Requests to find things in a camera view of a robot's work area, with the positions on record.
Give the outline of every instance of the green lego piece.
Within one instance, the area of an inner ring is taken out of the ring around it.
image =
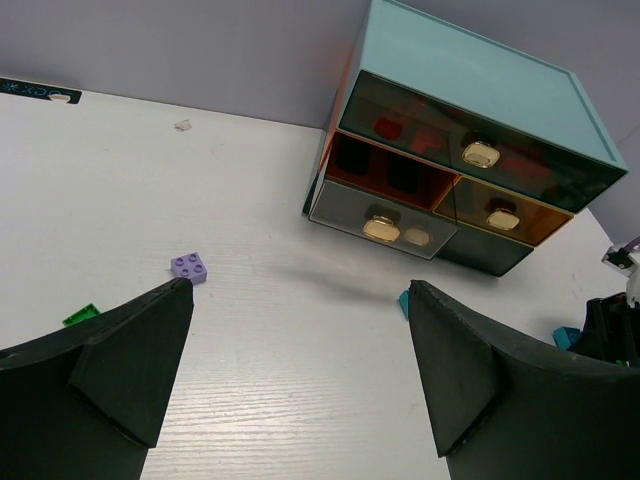
[[[98,315],[100,315],[100,310],[98,310],[93,303],[90,303],[82,310],[78,310],[69,318],[63,320],[62,324],[65,327],[70,327],[72,325],[77,325],[80,322],[84,322],[85,320],[88,320],[90,318],[97,317]]]

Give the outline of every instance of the black device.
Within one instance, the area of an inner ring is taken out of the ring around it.
[[[82,96],[80,90],[23,82],[22,80],[11,78],[0,78],[0,93],[17,95],[19,97],[38,98],[40,100],[52,100],[59,97],[67,99],[67,103],[72,105],[77,104]]]
[[[587,318],[578,341],[569,350],[605,362],[640,367],[640,309],[619,293],[587,302]]]
[[[409,323],[452,480],[640,479],[640,369],[547,345],[423,281]]]
[[[189,280],[172,280],[0,350],[0,479],[139,479],[162,428],[192,292]]]

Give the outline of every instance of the purple lego brick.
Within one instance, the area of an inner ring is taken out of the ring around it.
[[[207,269],[198,252],[171,260],[171,271],[175,277],[188,278],[194,285],[207,281]]]

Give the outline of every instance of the drawer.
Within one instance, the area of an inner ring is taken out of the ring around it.
[[[574,213],[625,173],[366,71],[339,129]]]
[[[457,178],[340,132],[334,134],[329,149],[327,177],[423,210],[433,210]]]
[[[326,178],[309,218],[426,259],[457,231],[453,221]]]
[[[533,250],[522,243],[458,223],[458,232],[438,252],[438,258],[501,277]]]
[[[531,246],[542,243],[572,218],[465,177],[445,196],[435,213]]]

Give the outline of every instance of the teal object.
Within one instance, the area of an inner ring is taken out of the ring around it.
[[[360,70],[627,170],[573,73],[393,0],[371,2],[351,89]]]
[[[409,290],[405,290],[400,294],[400,297],[398,297],[398,303],[400,304],[402,313],[404,313],[404,318],[409,320]]]
[[[573,73],[372,0],[304,213],[417,257],[502,276],[627,171]]]
[[[97,317],[98,315],[100,315],[100,310],[98,310],[93,303],[90,303],[83,309],[78,310],[76,313],[63,320],[62,324],[65,327],[71,327],[90,318]]]
[[[556,347],[568,350],[580,339],[581,333],[579,328],[560,327],[553,331],[553,341],[556,343]]]

